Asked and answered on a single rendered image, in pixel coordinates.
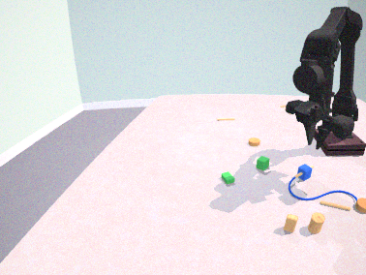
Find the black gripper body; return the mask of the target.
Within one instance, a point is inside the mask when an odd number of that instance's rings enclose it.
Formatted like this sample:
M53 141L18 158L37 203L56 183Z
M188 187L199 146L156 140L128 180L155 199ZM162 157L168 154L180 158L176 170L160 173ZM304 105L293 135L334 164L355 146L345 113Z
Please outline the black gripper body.
M332 92L332 89L319 89L318 91L311 92L307 95L309 95L310 100L320 100L319 97L323 97L325 101L325 105L327 108L327 119L322 120L322 126L324 128L330 129L330 131L334 132L335 134L339 136L344 136L348 134L349 132L353 132L354 129L354 122L352 118L348 118L344 115L337 115L335 117L329 115L329 113L332 113L332 108L330 108L331 105L331 98L334 97L335 92ZM294 100L287 102L286 105L286 112L290 114L295 114L294 108L299 106L300 104L304 103L300 100Z

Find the tan flat disc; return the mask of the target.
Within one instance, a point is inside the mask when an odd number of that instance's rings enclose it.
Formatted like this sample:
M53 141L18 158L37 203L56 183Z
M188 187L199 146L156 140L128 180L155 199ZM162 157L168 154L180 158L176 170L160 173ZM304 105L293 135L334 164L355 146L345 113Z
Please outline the tan flat disc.
M256 137L250 138L249 145L253 146L253 147L259 146L259 138L256 138Z

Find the wooden cylinder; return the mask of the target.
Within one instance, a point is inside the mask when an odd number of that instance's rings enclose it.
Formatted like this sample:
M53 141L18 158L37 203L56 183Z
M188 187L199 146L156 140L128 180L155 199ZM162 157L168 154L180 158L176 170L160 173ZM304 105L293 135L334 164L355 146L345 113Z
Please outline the wooden cylinder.
M308 226L308 231L310 233L315 233L318 234L320 233L322 224L324 223L325 218L321 213L314 213L312 215L312 218L310 220L309 226Z

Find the small tan wooden block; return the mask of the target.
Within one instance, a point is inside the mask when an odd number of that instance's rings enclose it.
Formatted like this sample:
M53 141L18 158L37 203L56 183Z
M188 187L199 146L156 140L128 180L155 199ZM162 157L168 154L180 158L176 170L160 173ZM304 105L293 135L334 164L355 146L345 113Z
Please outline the small tan wooden block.
M288 214L283 230L294 232L298 217L296 215Z

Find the round wooden button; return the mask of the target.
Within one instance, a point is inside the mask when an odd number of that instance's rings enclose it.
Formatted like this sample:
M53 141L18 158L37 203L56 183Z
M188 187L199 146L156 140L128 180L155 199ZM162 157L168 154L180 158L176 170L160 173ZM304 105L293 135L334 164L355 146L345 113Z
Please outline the round wooden button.
M366 213L366 199L361 198L356 201L355 207L357 210Z

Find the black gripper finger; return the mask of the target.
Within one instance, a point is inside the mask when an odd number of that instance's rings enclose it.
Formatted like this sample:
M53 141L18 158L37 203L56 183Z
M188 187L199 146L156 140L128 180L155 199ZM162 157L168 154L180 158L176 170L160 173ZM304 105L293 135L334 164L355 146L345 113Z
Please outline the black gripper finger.
M305 132L306 132L306 138L308 140L308 145L311 145L312 144L312 140L314 139L314 133L315 133L315 130L316 130L316 125L317 123L314 122L311 126L304 126L305 128Z
M331 132L330 129L324 128L322 125L317 126L319 133L318 133L318 140L316 144L316 149L320 149L322 143L326 140L326 137Z

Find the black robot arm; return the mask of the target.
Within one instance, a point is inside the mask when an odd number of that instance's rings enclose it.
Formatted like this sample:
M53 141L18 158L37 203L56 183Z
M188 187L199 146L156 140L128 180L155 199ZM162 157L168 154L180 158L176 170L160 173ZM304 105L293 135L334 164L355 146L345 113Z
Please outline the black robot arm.
M358 121L358 108L353 93L355 44L360 38L362 18L350 7L331 8L323 26L308 34L300 57L301 66L294 71L296 89L309 94L319 89L332 89L335 61L341 50L340 88L333 97L332 116L344 115ZM339 40L338 40L339 39ZM339 43L340 41L340 43ZM311 126L327 119L323 97L309 100L294 108L296 120Z

